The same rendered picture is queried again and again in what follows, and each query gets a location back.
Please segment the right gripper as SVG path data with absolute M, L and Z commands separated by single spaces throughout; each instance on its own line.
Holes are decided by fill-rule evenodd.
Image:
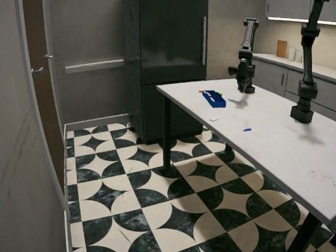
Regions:
M 237 80 L 236 82 L 239 86 L 240 92 L 244 92 L 246 87 L 249 84 L 248 80 L 251 79 L 251 78 L 248 77 L 248 72 L 249 72 L 249 70 L 247 70 L 245 72 L 242 72 L 242 77 L 241 78 L 238 78 L 238 77 L 235 78 Z M 242 88 L 242 84 L 244 85 L 243 88 Z

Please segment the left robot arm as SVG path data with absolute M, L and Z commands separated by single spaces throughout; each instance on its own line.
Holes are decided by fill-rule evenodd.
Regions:
M 312 99 L 316 99 L 318 92 L 317 83 L 313 82 L 312 76 L 312 46 L 315 38 L 318 37 L 320 33 L 320 26 L 317 26 L 317 23 L 323 4 L 324 1 L 322 2 L 322 5 L 313 1 L 310 18 L 306 24 L 302 24 L 300 32 L 300 34 L 302 34 L 301 45 L 303 47 L 304 56 L 303 80 L 300 79 L 299 81 L 299 101 L 297 102 L 297 105 L 292 106 L 291 109 L 305 116 L 313 115 L 314 112 L 310 110 L 310 102 Z

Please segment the blue rack of labelled bins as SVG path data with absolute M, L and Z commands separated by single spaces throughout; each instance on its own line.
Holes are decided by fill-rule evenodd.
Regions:
M 214 90 L 202 91 L 203 97 L 208 101 L 212 108 L 226 108 L 226 100 L 222 95 Z

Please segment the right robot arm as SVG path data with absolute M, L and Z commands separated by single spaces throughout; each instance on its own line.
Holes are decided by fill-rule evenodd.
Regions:
M 240 47 L 239 55 L 238 55 L 238 58 L 240 59 L 240 64 L 238 65 L 238 68 L 228 67 L 229 75 L 232 76 L 236 74 L 238 78 L 242 77 L 242 72 L 249 70 L 248 77 L 251 77 L 251 79 L 249 79 L 249 85 L 246 87 L 246 90 L 255 90 L 255 87 L 252 86 L 252 78 L 254 78 L 255 76 L 255 73 L 254 73 L 255 65 L 253 65 L 252 59 L 253 59 L 253 45 L 254 45 L 255 31 L 257 27 L 259 26 L 258 24 L 259 24 L 259 19 L 255 17 L 244 18 L 244 26 L 247 26 L 247 28 L 246 28 L 244 42 L 242 43 L 242 46 Z M 251 36 L 253 38 L 251 38 Z M 252 65 L 252 66 L 249 67 L 249 65 Z

